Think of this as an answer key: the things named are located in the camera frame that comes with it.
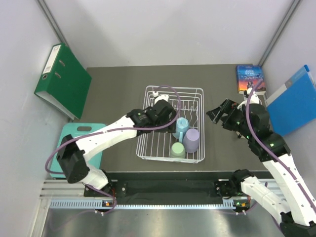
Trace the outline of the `light blue mug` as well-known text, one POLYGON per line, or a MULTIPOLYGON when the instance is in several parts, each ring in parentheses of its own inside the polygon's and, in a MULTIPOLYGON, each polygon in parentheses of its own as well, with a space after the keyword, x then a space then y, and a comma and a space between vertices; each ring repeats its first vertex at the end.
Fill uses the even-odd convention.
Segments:
POLYGON ((178 118, 176 121, 176 132, 172 134, 173 137, 176 138, 178 142, 183 143, 183 138, 189 127, 189 121, 186 118, 178 118))

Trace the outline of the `purple cup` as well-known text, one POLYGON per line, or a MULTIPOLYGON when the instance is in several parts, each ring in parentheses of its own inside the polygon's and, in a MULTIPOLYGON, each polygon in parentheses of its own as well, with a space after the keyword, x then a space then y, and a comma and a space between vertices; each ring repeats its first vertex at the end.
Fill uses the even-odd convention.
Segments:
POLYGON ((190 128, 184 138, 183 145, 187 153, 195 153, 199 148, 200 133, 194 128, 190 128))

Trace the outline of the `cream ceramic mug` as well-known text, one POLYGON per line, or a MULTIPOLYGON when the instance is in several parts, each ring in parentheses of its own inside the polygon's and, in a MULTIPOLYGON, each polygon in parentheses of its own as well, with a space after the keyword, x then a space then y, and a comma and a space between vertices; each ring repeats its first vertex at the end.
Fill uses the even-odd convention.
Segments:
POLYGON ((241 133, 236 132, 238 139, 246 139, 245 136, 243 136, 241 133))

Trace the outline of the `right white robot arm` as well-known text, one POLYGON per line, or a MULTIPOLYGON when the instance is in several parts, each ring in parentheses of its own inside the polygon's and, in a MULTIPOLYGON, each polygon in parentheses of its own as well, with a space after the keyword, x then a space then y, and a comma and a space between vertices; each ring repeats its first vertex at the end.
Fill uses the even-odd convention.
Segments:
POLYGON ((227 196, 247 195, 275 219, 286 237, 316 235, 316 199, 299 174, 285 140, 270 129, 266 108, 257 103, 246 105, 226 99, 206 113, 214 124, 239 133, 259 161, 273 176, 284 198, 262 184, 247 169, 236 170, 228 179, 227 196))

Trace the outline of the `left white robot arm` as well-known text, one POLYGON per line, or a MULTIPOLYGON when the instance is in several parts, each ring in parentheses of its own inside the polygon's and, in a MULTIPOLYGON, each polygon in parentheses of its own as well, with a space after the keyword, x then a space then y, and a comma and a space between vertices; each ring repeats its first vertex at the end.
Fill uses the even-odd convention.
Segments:
POLYGON ((65 136, 57 153, 57 161, 68 183, 83 183, 106 196, 112 190, 112 181, 104 170, 89 164, 89 160, 115 144, 142 134, 155 130, 174 133, 176 117, 176 110, 164 99, 145 109, 133 109, 94 133, 76 138, 65 136))

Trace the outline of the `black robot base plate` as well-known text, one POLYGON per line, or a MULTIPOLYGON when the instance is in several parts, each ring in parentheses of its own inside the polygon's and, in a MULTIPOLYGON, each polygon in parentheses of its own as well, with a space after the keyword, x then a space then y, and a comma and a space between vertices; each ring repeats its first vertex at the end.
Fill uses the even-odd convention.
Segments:
POLYGON ((244 197, 232 184, 231 171, 109 172, 103 191, 119 204, 215 204, 222 198, 244 197))

